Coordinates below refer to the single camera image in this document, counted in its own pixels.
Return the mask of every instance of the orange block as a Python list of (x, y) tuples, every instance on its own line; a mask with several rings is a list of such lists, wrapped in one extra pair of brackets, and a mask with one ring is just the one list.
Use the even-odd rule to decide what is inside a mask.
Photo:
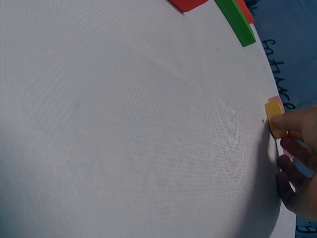
[(246, 18), (247, 22), (249, 24), (254, 23), (254, 19), (246, 5), (246, 3), (244, 2), (244, 0), (236, 0), (237, 4), (239, 5), (244, 17)]
[(181, 12), (188, 12), (204, 4), (208, 0), (169, 0)]

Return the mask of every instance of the white tablecloth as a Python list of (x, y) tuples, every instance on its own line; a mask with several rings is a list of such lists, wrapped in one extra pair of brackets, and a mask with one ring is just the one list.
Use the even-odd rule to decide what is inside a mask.
[(212, 0), (3, 0), (0, 35), (2, 238), (294, 234), (272, 73)]

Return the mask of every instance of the colored block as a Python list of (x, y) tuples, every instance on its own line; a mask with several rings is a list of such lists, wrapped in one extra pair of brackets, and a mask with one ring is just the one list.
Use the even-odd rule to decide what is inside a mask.
[(238, 4), (238, 6), (240, 7), (240, 9), (241, 9), (244, 17), (246, 18), (247, 22), (249, 24), (254, 23), (254, 19), (253, 19), (252, 15), (251, 15), (246, 3), (244, 2), (244, 0), (236, 0), (236, 2)]
[(204, 4), (208, 0), (169, 0), (181, 12), (188, 12)]
[(272, 101), (272, 102), (266, 103), (265, 110), (266, 110), (266, 115), (267, 115), (267, 119), (268, 119), (269, 129), (270, 129), (273, 137), (275, 139), (280, 139), (280, 138), (288, 136), (287, 131), (277, 129), (272, 124), (272, 121), (271, 121), (271, 118), (273, 116), (283, 114), (280, 102), (279, 101)]
[(235, 0), (215, 0), (243, 47), (253, 44), (254, 33)]
[[(281, 100), (280, 96), (275, 96), (275, 97), (269, 98), (268, 101), (269, 101), (269, 102), (278, 101), (278, 102), (280, 103), (280, 105), (281, 105), (282, 113), (285, 112), (284, 106), (283, 106), (283, 103), (282, 103), (282, 100)], [(287, 155), (290, 159), (293, 159), (293, 158), (294, 158), (294, 156), (292, 156), (290, 153), (288, 153), (288, 151), (286, 151), (285, 149), (283, 149), (283, 152), (284, 152), (284, 154)]]

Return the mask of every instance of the hand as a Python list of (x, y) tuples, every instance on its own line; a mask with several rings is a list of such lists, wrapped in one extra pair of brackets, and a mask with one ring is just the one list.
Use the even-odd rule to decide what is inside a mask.
[[(317, 222), (317, 107), (286, 112), (274, 117), (272, 122), (278, 129), (289, 132), (289, 137), (281, 140), (281, 146), (314, 172), (314, 176), (308, 178), (288, 156), (280, 156), (278, 165), (282, 172), (276, 177), (279, 196), (286, 208), (301, 219)], [(294, 139), (304, 141), (306, 147)]]

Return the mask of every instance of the yellow block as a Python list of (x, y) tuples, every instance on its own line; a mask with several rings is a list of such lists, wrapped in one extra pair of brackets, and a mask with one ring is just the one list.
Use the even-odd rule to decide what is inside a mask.
[(279, 101), (266, 103), (265, 110), (266, 110), (266, 115), (268, 119), (269, 129), (273, 137), (275, 139), (286, 137), (288, 135), (287, 131), (276, 129), (276, 127), (272, 124), (272, 121), (271, 121), (272, 116), (283, 114), (282, 107)]

